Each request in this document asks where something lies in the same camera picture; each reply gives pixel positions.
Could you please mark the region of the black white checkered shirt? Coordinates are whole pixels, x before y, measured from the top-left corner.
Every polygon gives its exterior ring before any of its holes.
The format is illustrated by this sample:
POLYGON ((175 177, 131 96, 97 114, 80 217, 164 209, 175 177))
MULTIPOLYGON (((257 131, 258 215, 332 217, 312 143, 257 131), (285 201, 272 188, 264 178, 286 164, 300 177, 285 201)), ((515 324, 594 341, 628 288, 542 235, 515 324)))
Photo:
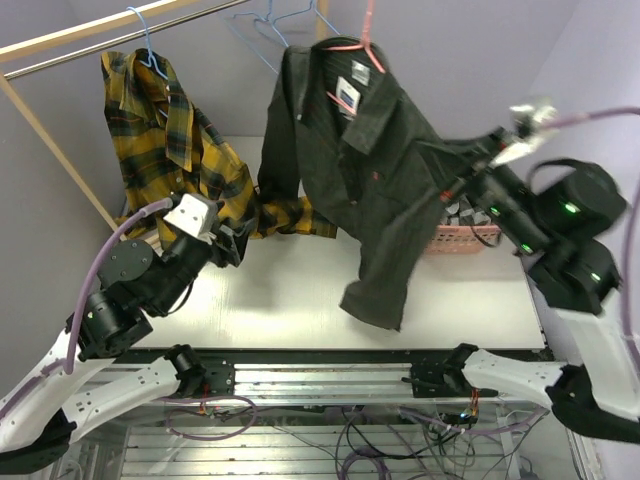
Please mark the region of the black white checkered shirt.
POLYGON ((492 220, 482 209, 463 196, 445 208, 440 224, 478 227, 491 225, 492 220))

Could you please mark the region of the dark green striped shirt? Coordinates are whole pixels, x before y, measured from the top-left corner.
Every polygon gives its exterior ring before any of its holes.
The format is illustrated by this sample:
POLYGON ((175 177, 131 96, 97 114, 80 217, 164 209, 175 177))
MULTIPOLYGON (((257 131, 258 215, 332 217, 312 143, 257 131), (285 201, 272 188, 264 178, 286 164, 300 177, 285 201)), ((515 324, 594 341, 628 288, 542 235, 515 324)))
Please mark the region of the dark green striped shirt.
POLYGON ((440 137, 382 50, 361 50, 347 36, 286 48, 267 114, 260 195, 305 193, 316 232, 342 229, 358 240, 358 277, 341 307, 364 323, 398 329, 410 276, 444 214, 440 194, 500 151, 504 129, 440 137))

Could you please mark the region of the pink hanger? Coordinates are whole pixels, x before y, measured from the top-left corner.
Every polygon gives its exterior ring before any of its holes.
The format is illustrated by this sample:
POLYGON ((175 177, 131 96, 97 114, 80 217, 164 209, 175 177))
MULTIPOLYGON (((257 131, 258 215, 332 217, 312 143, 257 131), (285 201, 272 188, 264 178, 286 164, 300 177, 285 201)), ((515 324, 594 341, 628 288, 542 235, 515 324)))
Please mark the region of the pink hanger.
MULTIPOLYGON (((351 77, 363 86, 368 86, 371 80, 371 68, 374 67, 379 73, 385 74, 386 69, 373 52, 371 44, 371 26, 374 15, 375 1, 368 0, 365 12, 362 33, 357 44, 336 45, 325 47, 330 52, 357 52, 362 51, 368 58, 368 64, 356 60, 351 61, 351 77)), ((343 113, 355 116, 357 113, 360 94, 348 83, 347 80, 339 78, 336 86, 336 93, 327 91, 326 95, 335 102, 343 113)))

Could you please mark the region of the blue hanger checkered shirt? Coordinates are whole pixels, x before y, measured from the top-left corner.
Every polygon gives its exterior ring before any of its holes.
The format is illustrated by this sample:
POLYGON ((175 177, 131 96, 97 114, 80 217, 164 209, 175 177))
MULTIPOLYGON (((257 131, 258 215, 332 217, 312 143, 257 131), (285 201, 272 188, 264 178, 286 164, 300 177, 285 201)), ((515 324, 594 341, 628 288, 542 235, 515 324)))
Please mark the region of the blue hanger checkered shirt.
POLYGON ((275 25, 274 2, 264 1, 260 10, 236 12, 223 21, 231 33, 239 39, 268 70, 277 75, 280 57, 288 42, 275 25))

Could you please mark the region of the blue wire hanger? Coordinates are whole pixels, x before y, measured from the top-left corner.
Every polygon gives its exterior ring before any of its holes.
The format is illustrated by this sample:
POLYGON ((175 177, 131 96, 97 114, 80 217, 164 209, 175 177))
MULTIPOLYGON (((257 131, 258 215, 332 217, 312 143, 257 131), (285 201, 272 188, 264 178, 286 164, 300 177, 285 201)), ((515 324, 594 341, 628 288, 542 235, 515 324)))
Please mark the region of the blue wire hanger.
POLYGON ((253 21, 257 33, 272 38, 283 47, 299 36, 310 35, 316 40, 338 35, 339 29, 329 19, 329 1, 304 1, 290 11, 276 11, 276 1, 267 2, 267 12, 253 21))

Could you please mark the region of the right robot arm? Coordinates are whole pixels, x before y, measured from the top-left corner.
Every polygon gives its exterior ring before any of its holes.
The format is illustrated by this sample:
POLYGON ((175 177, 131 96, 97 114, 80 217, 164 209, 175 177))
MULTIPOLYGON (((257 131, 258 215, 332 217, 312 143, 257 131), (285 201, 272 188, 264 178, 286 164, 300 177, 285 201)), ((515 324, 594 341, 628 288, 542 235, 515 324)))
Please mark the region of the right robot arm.
POLYGON ((639 440, 639 375, 623 331, 607 321, 607 305, 623 295, 623 279, 599 236, 627 204, 600 166, 558 158, 565 174, 534 192, 530 177, 509 164, 527 144, 496 130, 472 140, 445 140, 442 200, 468 198, 531 257, 528 276, 547 305, 566 323, 579 350, 578 364, 514 360, 461 344, 440 375, 459 396, 474 389, 511 393, 550 410, 569 430, 594 439, 639 440))

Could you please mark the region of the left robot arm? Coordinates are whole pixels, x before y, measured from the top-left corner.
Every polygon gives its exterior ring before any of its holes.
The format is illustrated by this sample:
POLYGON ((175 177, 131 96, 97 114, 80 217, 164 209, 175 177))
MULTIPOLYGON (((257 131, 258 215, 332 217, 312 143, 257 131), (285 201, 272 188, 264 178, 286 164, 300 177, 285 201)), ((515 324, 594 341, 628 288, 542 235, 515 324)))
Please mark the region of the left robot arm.
POLYGON ((98 388, 84 386, 151 333, 150 318, 180 309, 208 263, 224 268, 241 259, 231 238, 219 236, 208 244, 186 233, 163 254, 135 240, 108 249, 89 275, 101 287, 85 300, 79 331, 68 321, 45 357, 1 401, 2 474, 44 469, 71 444, 150 401, 232 395, 232 367, 225 361, 206 367, 188 345, 175 345, 98 388))

